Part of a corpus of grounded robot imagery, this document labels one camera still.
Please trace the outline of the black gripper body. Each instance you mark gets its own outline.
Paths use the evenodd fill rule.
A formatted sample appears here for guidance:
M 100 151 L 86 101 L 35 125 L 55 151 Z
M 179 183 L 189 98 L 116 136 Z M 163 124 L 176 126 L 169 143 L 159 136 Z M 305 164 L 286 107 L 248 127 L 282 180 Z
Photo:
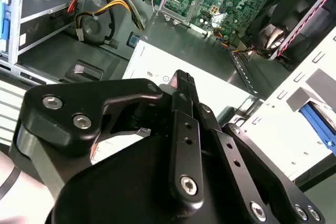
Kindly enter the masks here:
M 202 150 L 204 203 L 187 217 L 169 189 L 171 144 L 147 137 L 73 177 L 52 223 L 245 223 L 224 167 Z

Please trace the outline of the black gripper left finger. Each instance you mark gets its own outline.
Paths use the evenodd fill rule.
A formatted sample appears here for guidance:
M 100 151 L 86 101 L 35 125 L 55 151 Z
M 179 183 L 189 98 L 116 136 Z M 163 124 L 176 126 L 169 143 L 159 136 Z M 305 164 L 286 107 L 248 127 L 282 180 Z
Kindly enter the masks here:
M 169 189 L 180 210 L 204 202 L 194 79 L 178 70 L 165 87 L 148 79 L 52 84 L 28 90 L 14 146 L 57 199 L 77 174 L 147 137 L 171 144 Z

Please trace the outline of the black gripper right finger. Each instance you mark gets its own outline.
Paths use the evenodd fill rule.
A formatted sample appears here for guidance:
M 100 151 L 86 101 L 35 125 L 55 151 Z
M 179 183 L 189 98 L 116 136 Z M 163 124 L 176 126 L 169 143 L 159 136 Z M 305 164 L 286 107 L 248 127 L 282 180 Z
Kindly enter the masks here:
M 237 223 L 325 223 L 315 204 L 233 123 L 220 127 L 192 87 L 201 132 L 215 149 L 236 200 Z

